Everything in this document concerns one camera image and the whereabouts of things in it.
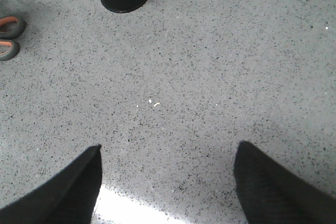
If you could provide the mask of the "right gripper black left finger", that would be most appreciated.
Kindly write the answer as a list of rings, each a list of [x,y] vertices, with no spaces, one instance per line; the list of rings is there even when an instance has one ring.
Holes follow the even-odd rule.
[[[102,183],[100,149],[87,148],[49,181],[1,209],[1,223],[91,223]]]

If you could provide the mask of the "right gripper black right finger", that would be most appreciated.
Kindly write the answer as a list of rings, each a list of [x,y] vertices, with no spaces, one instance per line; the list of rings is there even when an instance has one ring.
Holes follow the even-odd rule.
[[[236,193],[248,223],[335,223],[335,199],[286,170],[251,142],[234,162]]]

